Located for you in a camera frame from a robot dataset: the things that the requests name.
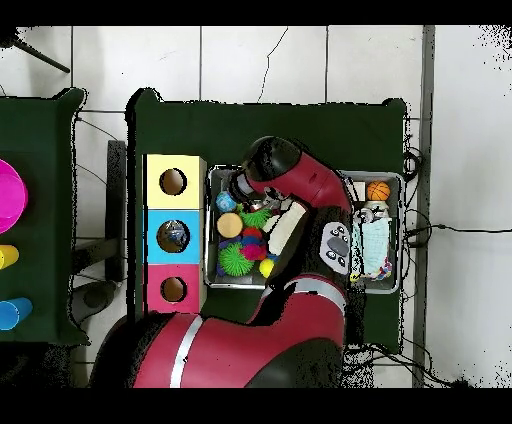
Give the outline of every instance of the yellow cup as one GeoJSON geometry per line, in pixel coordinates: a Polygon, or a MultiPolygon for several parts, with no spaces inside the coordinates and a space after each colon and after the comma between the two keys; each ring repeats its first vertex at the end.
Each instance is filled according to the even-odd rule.
{"type": "Polygon", "coordinates": [[[0,244],[0,269],[7,268],[15,263],[20,257],[18,249],[7,244],[0,244]]]}

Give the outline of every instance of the yellow ball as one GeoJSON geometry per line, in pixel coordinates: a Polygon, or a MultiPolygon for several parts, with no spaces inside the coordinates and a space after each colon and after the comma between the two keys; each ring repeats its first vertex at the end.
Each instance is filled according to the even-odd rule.
{"type": "Polygon", "coordinates": [[[260,272],[265,278],[268,278],[274,268],[274,261],[272,259],[263,259],[260,263],[260,272]]]}

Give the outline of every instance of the green spiky ball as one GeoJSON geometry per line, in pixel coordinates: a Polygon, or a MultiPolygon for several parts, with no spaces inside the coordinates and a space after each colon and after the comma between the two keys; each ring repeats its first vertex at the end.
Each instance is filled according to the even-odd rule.
{"type": "Polygon", "coordinates": [[[256,212],[246,213],[242,205],[237,205],[237,211],[246,227],[263,228],[272,216],[270,209],[260,209],[256,212]]]}
{"type": "Polygon", "coordinates": [[[246,259],[240,249],[241,243],[232,243],[219,252],[219,264],[224,272],[232,277],[246,275],[253,267],[254,261],[246,259]]]}

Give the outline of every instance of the pink bowl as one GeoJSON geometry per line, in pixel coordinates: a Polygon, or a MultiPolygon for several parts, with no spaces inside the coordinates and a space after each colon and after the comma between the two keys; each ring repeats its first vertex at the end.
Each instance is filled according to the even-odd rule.
{"type": "Polygon", "coordinates": [[[27,202],[28,191],[21,177],[0,159],[0,234],[16,224],[27,202]]]}

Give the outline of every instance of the circular hole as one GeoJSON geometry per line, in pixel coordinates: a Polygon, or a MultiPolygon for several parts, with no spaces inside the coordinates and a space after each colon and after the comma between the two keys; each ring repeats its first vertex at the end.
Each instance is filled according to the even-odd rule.
{"type": "Polygon", "coordinates": [[[180,253],[185,250],[190,241],[190,232],[181,221],[167,221],[160,225],[156,233],[156,241],[164,252],[180,253]]]}
{"type": "Polygon", "coordinates": [[[187,295],[187,285],[179,277],[170,277],[162,281],[160,293],[167,302],[181,302],[187,295]]]}
{"type": "Polygon", "coordinates": [[[178,168],[168,169],[160,175],[160,188],[165,194],[177,196],[187,187],[187,177],[178,168]]]}

